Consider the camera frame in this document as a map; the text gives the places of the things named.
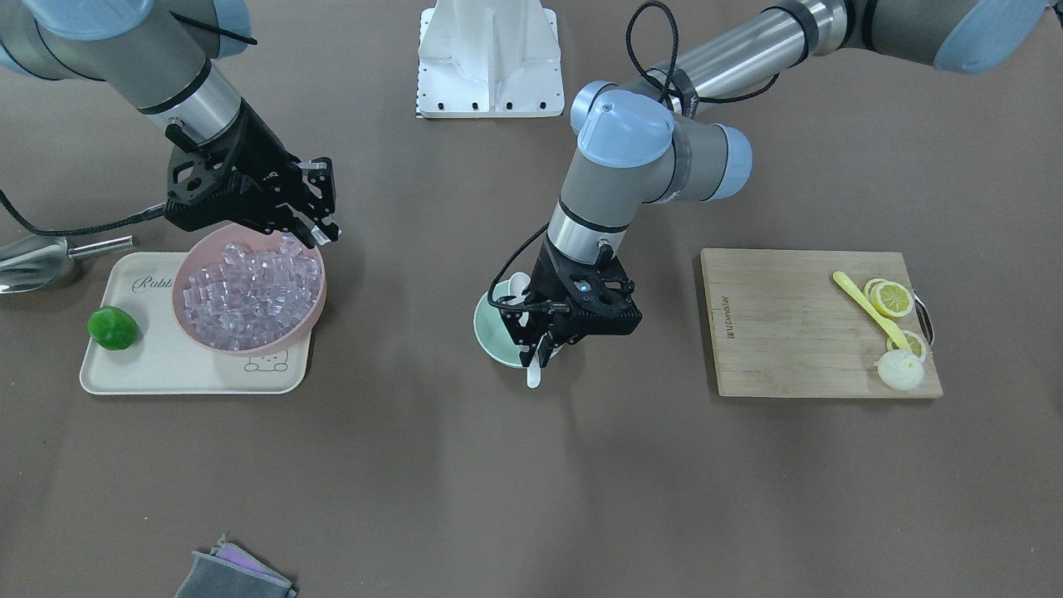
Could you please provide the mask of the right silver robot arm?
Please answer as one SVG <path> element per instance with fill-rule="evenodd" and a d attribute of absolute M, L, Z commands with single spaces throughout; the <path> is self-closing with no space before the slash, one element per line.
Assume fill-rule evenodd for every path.
<path fill-rule="evenodd" d="M 254 45 L 242 1 L 4 1 L 2 63 L 45 81 L 109 84 L 172 146 L 167 197 L 122 220 L 166 218 L 337 241 L 333 164 L 290 153 L 216 59 Z"/>

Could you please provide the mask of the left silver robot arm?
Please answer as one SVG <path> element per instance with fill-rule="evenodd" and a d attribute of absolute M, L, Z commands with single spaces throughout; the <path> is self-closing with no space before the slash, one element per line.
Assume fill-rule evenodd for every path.
<path fill-rule="evenodd" d="M 577 148 L 553 216 L 534 234 L 532 275 L 506 296 L 490 285 L 517 363 L 529 375 L 587 336 L 632 334 L 641 313 L 618 250 L 641 205 L 707 202 L 747 184 L 752 147 L 739 130 L 699 124 L 701 106 L 767 91 L 786 71 L 842 48 L 980 73 L 1002 63 L 1059 1 L 775 1 L 749 22 L 639 79 L 595 81 L 572 102 Z"/>

